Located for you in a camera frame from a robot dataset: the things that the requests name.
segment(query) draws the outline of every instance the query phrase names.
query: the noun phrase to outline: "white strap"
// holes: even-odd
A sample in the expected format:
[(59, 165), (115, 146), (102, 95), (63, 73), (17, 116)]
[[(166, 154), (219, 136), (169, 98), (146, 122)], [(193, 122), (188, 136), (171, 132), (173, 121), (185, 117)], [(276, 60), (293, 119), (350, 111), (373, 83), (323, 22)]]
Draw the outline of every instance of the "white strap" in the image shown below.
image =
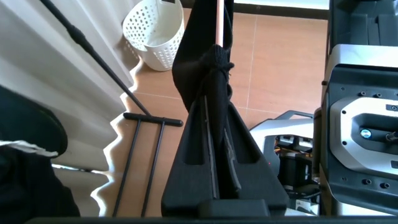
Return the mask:
[(58, 152), (48, 152), (45, 149), (43, 149), (39, 146), (36, 146), (35, 144), (30, 144), (23, 140), (18, 140), (18, 141), (2, 141), (2, 140), (0, 140), (0, 147), (1, 146), (8, 146), (13, 149), (20, 150), (22, 152), (36, 153), (38, 155), (46, 156), (46, 157), (53, 157), (53, 156), (58, 155)]

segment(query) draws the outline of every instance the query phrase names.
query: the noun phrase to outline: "white laundry basket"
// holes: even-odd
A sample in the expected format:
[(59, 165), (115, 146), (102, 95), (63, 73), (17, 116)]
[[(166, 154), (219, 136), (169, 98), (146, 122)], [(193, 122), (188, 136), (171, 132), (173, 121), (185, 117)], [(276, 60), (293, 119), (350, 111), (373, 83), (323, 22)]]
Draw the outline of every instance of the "white laundry basket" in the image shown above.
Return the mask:
[(123, 21), (123, 34), (143, 61), (157, 71), (172, 68), (184, 33), (179, 0), (143, 0)]

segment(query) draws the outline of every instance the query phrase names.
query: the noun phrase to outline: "orange floor tile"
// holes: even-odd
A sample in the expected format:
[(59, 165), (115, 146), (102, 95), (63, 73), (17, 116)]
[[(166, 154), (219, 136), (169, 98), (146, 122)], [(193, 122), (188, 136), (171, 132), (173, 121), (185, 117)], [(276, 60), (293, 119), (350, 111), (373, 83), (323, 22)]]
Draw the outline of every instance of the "orange floor tile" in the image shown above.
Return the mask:
[[(185, 21), (189, 10), (185, 9)], [(248, 128), (275, 118), (287, 110), (312, 113), (320, 106), (321, 81), (325, 66), (327, 21), (289, 17), (234, 15), (233, 49), (230, 84), (232, 102)], [(181, 97), (175, 89), (171, 71), (155, 72), (144, 67), (136, 75), (135, 95), (156, 116), (186, 120)], [(140, 111), (128, 101), (130, 111)], [(124, 165), (136, 123), (122, 120), (118, 124), (123, 140), (112, 151), (115, 182), (99, 194), (113, 211)], [(160, 126), (142, 123), (132, 156), (119, 217), (139, 217), (153, 160)], [(154, 181), (149, 197), (147, 217), (159, 217), (160, 200), (167, 181), (183, 128), (164, 130)]]

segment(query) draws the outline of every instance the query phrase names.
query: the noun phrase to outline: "white curtain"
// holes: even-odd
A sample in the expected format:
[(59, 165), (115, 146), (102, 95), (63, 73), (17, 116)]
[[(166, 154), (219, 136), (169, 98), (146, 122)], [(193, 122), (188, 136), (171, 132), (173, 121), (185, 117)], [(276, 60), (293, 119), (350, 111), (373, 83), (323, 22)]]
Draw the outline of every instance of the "white curtain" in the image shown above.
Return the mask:
[[(52, 0), (86, 35), (128, 86), (139, 59), (123, 38), (121, 24), (139, 0)], [(38, 1), (0, 0), (0, 85), (52, 110), (68, 134), (66, 153), (54, 164), (109, 169), (103, 149), (117, 138), (109, 124), (125, 111), (122, 90)], [(83, 216), (96, 216), (90, 198), (104, 175), (58, 170)]]

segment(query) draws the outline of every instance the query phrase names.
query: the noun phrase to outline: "metal frame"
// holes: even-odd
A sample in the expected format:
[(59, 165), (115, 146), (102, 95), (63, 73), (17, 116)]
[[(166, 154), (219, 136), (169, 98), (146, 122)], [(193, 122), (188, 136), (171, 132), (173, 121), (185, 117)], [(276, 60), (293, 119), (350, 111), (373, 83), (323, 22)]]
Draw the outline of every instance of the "metal frame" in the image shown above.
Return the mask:
[(68, 31), (70, 37), (76, 42), (76, 44), (80, 45), (90, 56), (93, 57), (93, 59), (104, 69), (104, 71), (113, 79), (113, 81), (135, 102), (135, 104), (144, 112), (145, 115), (143, 114), (135, 114), (135, 113), (124, 113), (123, 116), (125, 119), (130, 119), (130, 120), (136, 120), (137, 121), (137, 126), (136, 126), (136, 132), (134, 133), (134, 137), (132, 139), (128, 159), (126, 162), (126, 166), (124, 168), (123, 172), (123, 177), (122, 177), (122, 182), (119, 188), (118, 192), (118, 197), (116, 199), (115, 207), (113, 210), (112, 217), (115, 217), (118, 214), (118, 209), (120, 205), (120, 200), (123, 194), (123, 188), (124, 184), (126, 183), (126, 178), (127, 178), (127, 172), (130, 167), (131, 163), (131, 157), (132, 153), (134, 151), (134, 146), (136, 145), (137, 137), (138, 137), (138, 131), (141, 125), (141, 122), (149, 122), (149, 123), (155, 123), (155, 124), (161, 124), (161, 129), (159, 133), (159, 137), (157, 139), (157, 145), (155, 149), (155, 155), (154, 159), (152, 161), (152, 167), (150, 170), (150, 175), (149, 175), (149, 180), (147, 184), (147, 190), (145, 193), (145, 199), (144, 203), (142, 205), (142, 211), (141, 211), (141, 217), (145, 216), (146, 209), (147, 209), (147, 204), (148, 204), (148, 198), (150, 194), (150, 187), (152, 185), (152, 180), (154, 178), (154, 172), (156, 168), (156, 162), (157, 162), (157, 156), (159, 154), (159, 149), (160, 149), (160, 144), (162, 142), (162, 136), (163, 136), (163, 131), (164, 127), (166, 125), (169, 126), (176, 126), (176, 127), (182, 127), (183, 122), (179, 119), (170, 119), (170, 118), (161, 118), (161, 117), (156, 117), (152, 116), (149, 111), (145, 108), (144, 105), (134, 96), (132, 92), (129, 91), (129, 88), (123, 83), (122, 80), (113, 72), (113, 70), (108, 66), (108, 64), (101, 58), (100, 55), (94, 50), (93, 46), (86, 40), (86, 37), (84, 34), (76, 28), (74, 25), (72, 25), (68, 19), (55, 7), (55, 5), (51, 2), (51, 0), (40, 0), (43, 5), (58, 19), (59, 22), (63, 26), (65, 26), (66, 30)]

